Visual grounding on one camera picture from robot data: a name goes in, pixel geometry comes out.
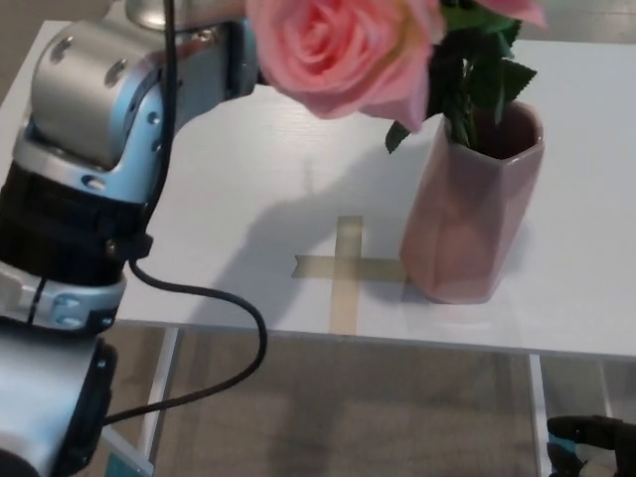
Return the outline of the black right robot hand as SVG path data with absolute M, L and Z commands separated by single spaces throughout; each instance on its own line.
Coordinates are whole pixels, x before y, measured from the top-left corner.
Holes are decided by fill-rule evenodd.
M 601 415 L 562 415 L 547 421 L 551 476 L 634 476 L 635 424 Z M 582 459 L 580 446 L 609 451 L 614 463 Z

